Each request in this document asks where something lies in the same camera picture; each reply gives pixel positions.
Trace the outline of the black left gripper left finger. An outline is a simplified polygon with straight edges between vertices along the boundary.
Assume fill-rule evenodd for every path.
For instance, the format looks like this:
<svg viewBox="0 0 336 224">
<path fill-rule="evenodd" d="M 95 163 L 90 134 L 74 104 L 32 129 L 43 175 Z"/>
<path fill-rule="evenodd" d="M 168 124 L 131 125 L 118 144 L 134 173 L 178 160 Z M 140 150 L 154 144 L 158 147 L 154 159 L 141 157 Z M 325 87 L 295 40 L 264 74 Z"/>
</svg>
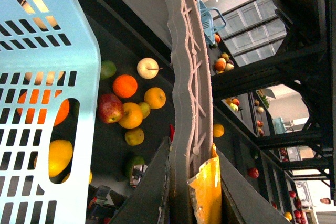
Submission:
<svg viewBox="0 0 336 224">
<path fill-rule="evenodd" d="M 140 183 L 110 223 L 169 223 L 171 142 L 163 138 Z"/>
</svg>

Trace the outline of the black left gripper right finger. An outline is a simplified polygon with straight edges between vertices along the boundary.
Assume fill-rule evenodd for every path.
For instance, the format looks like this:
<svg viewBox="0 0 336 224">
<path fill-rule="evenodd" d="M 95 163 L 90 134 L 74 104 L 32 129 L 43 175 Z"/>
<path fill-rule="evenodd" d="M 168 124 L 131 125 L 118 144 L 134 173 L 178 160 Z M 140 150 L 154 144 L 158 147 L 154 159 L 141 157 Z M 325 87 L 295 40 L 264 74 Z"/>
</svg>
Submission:
<svg viewBox="0 0 336 224">
<path fill-rule="evenodd" d="M 266 201 L 225 155 L 219 157 L 222 187 L 222 223 L 289 223 Z"/>
</svg>

